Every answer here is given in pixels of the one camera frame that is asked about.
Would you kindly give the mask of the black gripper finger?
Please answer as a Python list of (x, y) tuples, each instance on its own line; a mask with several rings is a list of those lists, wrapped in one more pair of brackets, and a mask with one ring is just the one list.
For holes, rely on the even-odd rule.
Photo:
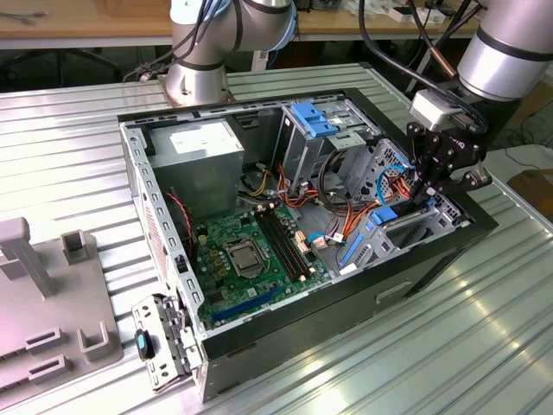
[(410, 164), (415, 171), (410, 198), (414, 203), (421, 204), (429, 198), (427, 189), (432, 184), (430, 167), (435, 152), (435, 137), (417, 122), (407, 124), (407, 137), (412, 143)]
[(440, 194), (457, 194), (483, 188), (493, 182), (488, 171), (482, 167), (474, 167), (464, 172), (457, 171), (457, 177), (453, 178), (448, 172), (434, 180), (429, 187)]

